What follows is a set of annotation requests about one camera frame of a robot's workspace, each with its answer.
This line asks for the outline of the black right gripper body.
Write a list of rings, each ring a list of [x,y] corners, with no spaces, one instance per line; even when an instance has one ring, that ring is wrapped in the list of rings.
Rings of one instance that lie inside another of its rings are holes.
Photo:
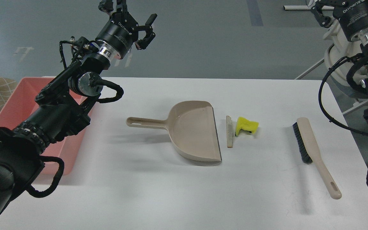
[[[346,4],[334,7],[333,16],[348,41],[359,41],[358,33],[368,28],[368,0],[346,0]]]

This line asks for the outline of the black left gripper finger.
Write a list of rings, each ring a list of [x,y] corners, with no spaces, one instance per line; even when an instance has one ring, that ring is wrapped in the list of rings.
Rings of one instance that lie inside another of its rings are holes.
[[[155,38],[155,32],[153,32],[152,24],[157,18],[157,14],[151,14],[149,18],[147,19],[146,23],[144,25],[138,26],[137,31],[145,31],[144,38],[137,40],[135,42],[135,46],[137,50],[145,50],[149,44],[153,41]]]
[[[98,4],[98,9],[101,12],[105,12],[108,15],[111,15],[112,12],[122,12],[127,13],[127,2],[125,0],[101,0]]]

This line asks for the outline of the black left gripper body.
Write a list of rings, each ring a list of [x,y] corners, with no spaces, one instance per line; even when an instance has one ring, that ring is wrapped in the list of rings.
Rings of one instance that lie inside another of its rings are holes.
[[[98,53],[107,60],[123,59],[138,38],[138,32],[132,29],[137,25],[129,12],[114,12],[95,39]]]

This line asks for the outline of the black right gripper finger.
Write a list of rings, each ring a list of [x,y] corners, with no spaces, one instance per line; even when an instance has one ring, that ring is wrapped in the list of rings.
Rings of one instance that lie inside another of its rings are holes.
[[[333,7],[333,19],[323,14],[324,6]],[[346,0],[311,0],[308,4],[316,21],[324,28],[329,28],[335,19],[339,20],[342,17],[345,6],[347,6]]]

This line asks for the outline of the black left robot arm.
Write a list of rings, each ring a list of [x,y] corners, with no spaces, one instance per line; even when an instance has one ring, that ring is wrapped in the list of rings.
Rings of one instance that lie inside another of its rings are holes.
[[[65,170],[64,161],[43,156],[50,144],[77,135],[90,124],[88,113],[96,103],[112,103],[124,95],[123,88],[104,80],[112,59],[123,59],[135,46],[144,50],[155,38],[151,14],[139,25],[127,2],[102,0],[98,9],[108,22],[95,40],[85,37],[59,42],[64,70],[35,97],[39,106],[14,129],[0,127],[0,214],[23,192],[44,198],[57,188]]]

